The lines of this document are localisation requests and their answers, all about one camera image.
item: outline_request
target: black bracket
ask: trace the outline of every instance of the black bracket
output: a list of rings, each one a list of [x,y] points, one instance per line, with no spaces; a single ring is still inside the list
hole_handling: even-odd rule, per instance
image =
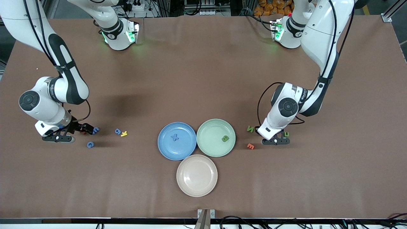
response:
[[[260,126],[256,126],[254,129],[258,135],[260,135],[257,130],[259,129]],[[286,137],[288,132],[285,132],[284,129],[282,129],[280,132],[275,134],[270,140],[263,139],[261,140],[262,145],[288,145],[290,144],[290,139]]]
[[[93,134],[93,126],[89,125],[88,123],[80,124],[76,121],[77,119],[72,116],[71,122],[64,128],[59,129],[52,134],[42,137],[43,141],[52,141],[52,142],[62,142],[62,143],[70,143],[75,140],[72,136],[67,135],[67,133],[74,134],[75,131],[79,131],[85,134]]]

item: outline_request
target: plate rim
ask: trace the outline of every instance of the plate rim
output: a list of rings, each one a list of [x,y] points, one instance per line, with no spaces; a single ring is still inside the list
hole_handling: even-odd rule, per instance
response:
[[[179,183],[180,183],[180,180],[182,180],[182,179],[179,179],[179,177],[180,177],[180,168],[181,168],[182,165],[184,165],[185,163],[188,162],[188,161],[186,161],[186,159],[190,158],[189,160],[192,160],[192,159],[193,159],[192,157],[203,157],[205,160],[208,160],[211,165],[213,165],[213,169],[214,169],[213,171],[214,171],[214,174],[215,174],[215,176],[216,176],[216,178],[215,178],[215,180],[214,180],[214,185],[213,185],[213,187],[212,187],[208,192],[206,192],[204,195],[192,195],[192,194],[188,194],[187,192],[185,192],[185,190],[184,190],[184,189],[181,187],[181,185],[179,184]],[[182,191],[183,193],[185,193],[186,195],[191,196],[191,197],[203,197],[203,196],[206,196],[206,195],[208,195],[209,193],[211,193],[211,192],[213,191],[213,189],[216,187],[216,184],[218,183],[218,168],[216,167],[215,163],[214,163],[209,157],[207,157],[207,156],[205,156],[205,155],[202,155],[202,154],[190,155],[190,156],[186,157],[183,161],[181,161],[181,163],[178,165],[177,173],[176,173],[176,179],[177,179],[178,187],[179,187],[179,189],[181,189],[181,191]]]
[[[163,130],[164,130],[166,127],[168,127],[168,126],[170,126],[170,125],[173,125],[173,124],[175,124],[175,123],[182,123],[182,124],[187,125],[187,126],[192,130],[192,132],[194,133],[194,136],[195,136],[195,147],[194,147],[194,149],[192,150],[192,152],[191,152],[188,156],[186,156],[186,157],[184,157],[184,158],[182,158],[182,159],[171,159],[171,158],[168,158],[167,156],[165,156],[165,155],[162,153],[162,151],[161,151],[161,149],[160,149],[160,136],[161,136],[161,133],[163,132]],[[187,123],[185,123],[185,122],[180,122],[180,121],[172,122],[172,123],[169,123],[169,124],[165,125],[165,126],[161,129],[161,131],[160,131],[160,133],[158,134],[158,137],[157,137],[157,147],[158,147],[158,151],[161,153],[161,155],[163,155],[165,158],[167,158],[168,160],[171,160],[171,161],[182,161],[182,160],[184,160],[185,158],[191,156],[192,153],[195,151],[197,144],[198,144],[198,143],[197,143],[197,134],[195,133],[194,128],[192,128],[192,126],[190,126],[189,124],[187,124]]]
[[[201,127],[202,127],[205,123],[207,123],[207,122],[209,122],[209,121],[213,121],[213,120],[220,120],[220,121],[222,121],[222,122],[226,122],[226,123],[232,128],[233,134],[234,134],[234,136],[235,136],[235,138],[234,138],[234,143],[233,143],[233,147],[232,147],[227,153],[225,153],[225,154],[223,154],[223,155],[220,155],[220,156],[209,155],[207,152],[205,152],[205,151],[202,150],[201,146],[200,146],[199,143],[198,143],[198,133],[202,130]],[[203,122],[203,123],[199,126],[199,128],[198,128],[198,131],[197,131],[197,133],[196,133],[196,136],[197,136],[197,145],[198,145],[198,148],[199,148],[204,154],[206,154],[206,155],[208,155],[208,156],[211,156],[211,157],[223,157],[223,156],[229,154],[230,151],[232,151],[232,149],[233,149],[234,146],[236,145],[236,132],[235,132],[233,126],[232,126],[230,123],[228,123],[227,121],[223,120],[223,119],[209,119],[209,120]]]

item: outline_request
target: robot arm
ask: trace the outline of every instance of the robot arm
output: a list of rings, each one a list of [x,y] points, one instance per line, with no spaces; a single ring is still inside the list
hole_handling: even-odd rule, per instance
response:
[[[139,24],[119,18],[111,6],[119,0],[68,0],[95,19],[105,42],[114,50],[123,50],[137,42]]]
[[[65,42],[49,25],[38,1],[0,0],[0,15],[16,40],[44,52],[59,72],[58,77],[41,77],[31,90],[24,92],[19,99],[20,108],[38,120],[35,127],[43,137],[67,126],[72,133],[82,130],[85,126],[80,126],[62,103],[83,103],[89,96],[88,86]]]
[[[354,6],[353,0],[320,0],[306,24],[301,47],[319,66],[319,77],[313,90],[290,83],[279,85],[271,99],[268,113],[258,133],[270,140],[300,113],[318,113],[338,61],[336,44]]]

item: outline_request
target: round black joint cap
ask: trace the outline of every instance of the round black joint cap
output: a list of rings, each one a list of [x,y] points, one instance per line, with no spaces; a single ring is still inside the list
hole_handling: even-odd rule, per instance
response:
[[[278,103],[278,109],[280,114],[284,117],[290,117],[297,113],[298,111],[298,104],[292,98],[283,98]]]
[[[19,99],[20,107],[25,111],[34,109],[38,102],[39,94],[32,90],[24,92]]]

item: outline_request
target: floor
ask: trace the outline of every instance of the floor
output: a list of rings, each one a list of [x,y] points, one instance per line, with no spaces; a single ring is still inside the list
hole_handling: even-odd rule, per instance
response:
[[[56,11],[52,14],[54,18],[91,18],[81,8],[69,3],[67,0],[54,0],[57,5]],[[378,15],[393,5],[397,0],[370,0],[367,8],[358,9],[356,15]],[[404,4],[395,15],[392,16],[392,25],[396,32],[404,57],[407,57],[407,4]],[[7,32],[4,26],[0,26],[0,60],[7,62],[14,46],[14,38]]]

